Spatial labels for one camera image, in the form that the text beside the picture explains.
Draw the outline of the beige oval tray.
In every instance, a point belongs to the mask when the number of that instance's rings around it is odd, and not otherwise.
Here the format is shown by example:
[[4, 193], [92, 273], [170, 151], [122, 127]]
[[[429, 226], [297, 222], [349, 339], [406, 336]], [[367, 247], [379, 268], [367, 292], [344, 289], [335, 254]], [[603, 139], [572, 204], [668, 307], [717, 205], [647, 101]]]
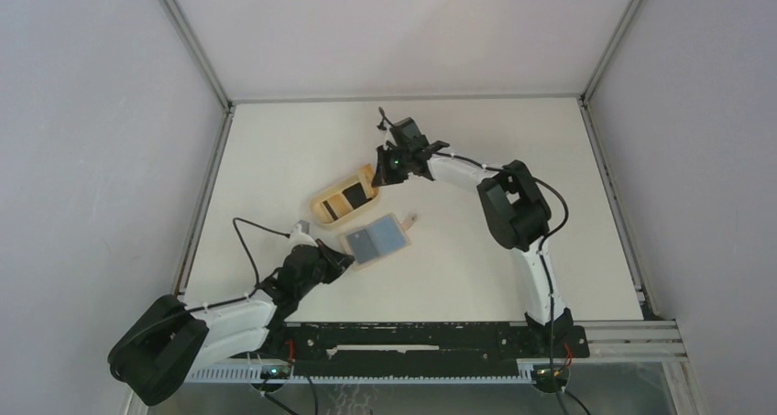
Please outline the beige oval tray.
[[[374, 175], [375, 171], [373, 166], [366, 164], [357, 169], [348, 177], [339, 180], [332, 186], [314, 195], [309, 204], [314, 221], [324, 229], [334, 230], [335, 228], [356, 219], [357, 216], [376, 206], [380, 192], [379, 188], [373, 188], [371, 185], [371, 181], [373, 180]], [[373, 200], [354, 211], [345, 200], [342, 191], [346, 187], [351, 186], [357, 182], [361, 182], [365, 189], [370, 191], [370, 194], [373, 196]], [[328, 200], [332, 197], [335, 197], [335, 199], [338, 201], [341, 217], [337, 221], [330, 223], [329, 217], [322, 206], [322, 201]]]

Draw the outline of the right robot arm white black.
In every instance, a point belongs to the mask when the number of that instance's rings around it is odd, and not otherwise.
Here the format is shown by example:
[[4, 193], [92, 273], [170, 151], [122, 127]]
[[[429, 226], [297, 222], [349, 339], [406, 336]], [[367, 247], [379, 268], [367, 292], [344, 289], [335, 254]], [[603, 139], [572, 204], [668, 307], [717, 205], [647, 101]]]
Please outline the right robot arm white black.
[[531, 348], [538, 355], [555, 355], [574, 325], [549, 256], [548, 242], [561, 228], [550, 225], [552, 209], [543, 194], [558, 196], [558, 190], [533, 176], [522, 161], [494, 167], [455, 154], [448, 143], [429, 141], [410, 117], [393, 123], [383, 116], [377, 128], [384, 141], [377, 148], [372, 187], [401, 184], [416, 176], [473, 191], [492, 238], [524, 261]]

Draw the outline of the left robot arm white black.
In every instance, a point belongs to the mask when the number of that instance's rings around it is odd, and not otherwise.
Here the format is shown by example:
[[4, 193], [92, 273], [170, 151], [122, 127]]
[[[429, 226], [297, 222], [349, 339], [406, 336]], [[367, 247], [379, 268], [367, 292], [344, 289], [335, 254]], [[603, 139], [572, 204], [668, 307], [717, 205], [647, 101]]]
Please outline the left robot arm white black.
[[279, 355], [286, 319], [320, 284], [331, 284], [355, 258], [316, 239], [297, 244], [280, 267], [247, 295], [187, 308], [172, 295], [155, 300], [107, 356], [109, 372], [148, 406], [169, 398], [192, 372], [233, 355]]

